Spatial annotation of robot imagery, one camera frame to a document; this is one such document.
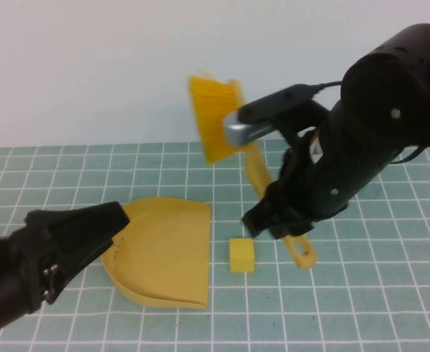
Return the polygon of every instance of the yellow brush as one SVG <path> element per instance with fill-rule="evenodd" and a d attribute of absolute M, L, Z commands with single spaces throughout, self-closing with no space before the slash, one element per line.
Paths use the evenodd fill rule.
<path fill-rule="evenodd" d="M 241 106 L 236 98 L 235 85 L 234 80 L 229 84 L 201 77 L 191 77 L 189 80 L 195 119 L 208 164 L 215 164 L 246 149 L 230 146 L 223 133 L 223 119 Z"/>
<path fill-rule="evenodd" d="M 223 131 L 224 118 L 244 105 L 240 84 L 235 80 L 223 84 L 214 79 L 191 77 L 189 86 L 207 163 L 215 164 L 233 153 L 245 151 L 244 168 L 252 187 L 262 198 L 273 180 L 257 144 L 253 142 L 243 147 L 232 147 L 226 142 Z M 299 268 L 309 269 L 315 265 L 316 253 L 306 235 L 287 235 L 283 243 Z"/>

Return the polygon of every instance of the white wall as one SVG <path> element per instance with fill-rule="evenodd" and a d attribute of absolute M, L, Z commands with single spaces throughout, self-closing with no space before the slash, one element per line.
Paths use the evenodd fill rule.
<path fill-rule="evenodd" d="M 420 22 L 430 0 L 0 0 L 0 146 L 195 140 L 188 74 L 253 100 Z"/>

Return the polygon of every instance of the small yellow block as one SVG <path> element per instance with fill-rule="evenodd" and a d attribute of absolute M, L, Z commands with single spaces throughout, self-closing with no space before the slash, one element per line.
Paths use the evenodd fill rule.
<path fill-rule="evenodd" d="M 230 239 L 230 270 L 254 271 L 254 241 L 252 238 Z"/>

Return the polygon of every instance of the green grid mat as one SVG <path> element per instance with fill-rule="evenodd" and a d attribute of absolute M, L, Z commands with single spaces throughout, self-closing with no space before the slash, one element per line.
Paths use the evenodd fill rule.
<path fill-rule="evenodd" d="M 275 176 L 286 146 L 260 145 Z M 430 150 L 316 226 L 311 271 L 264 233 L 255 272 L 230 272 L 228 240 L 247 235 L 239 219 L 257 201 L 241 165 L 208 167 L 198 143 L 0 148 L 0 234 L 38 208 L 161 195 L 213 209 L 207 312 L 132 304 L 97 260 L 54 305 L 0 331 L 0 352 L 430 351 Z"/>

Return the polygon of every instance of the brush handle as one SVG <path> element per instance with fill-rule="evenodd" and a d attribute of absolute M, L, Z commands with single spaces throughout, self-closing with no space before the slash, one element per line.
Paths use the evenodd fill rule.
<path fill-rule="evenodd" d="M 246 162 L 244 168 L 247 176 L 260 199 L 264 197 L 267 186 L 273 182 L 262 159 L 258 145 L 253 142 L 244 152 Z M 316 263 L 316 252 L 306 234 L 300 236 L 286 235 L 283 244 L 292 260 L 301 269 L 312 268 Z"/>

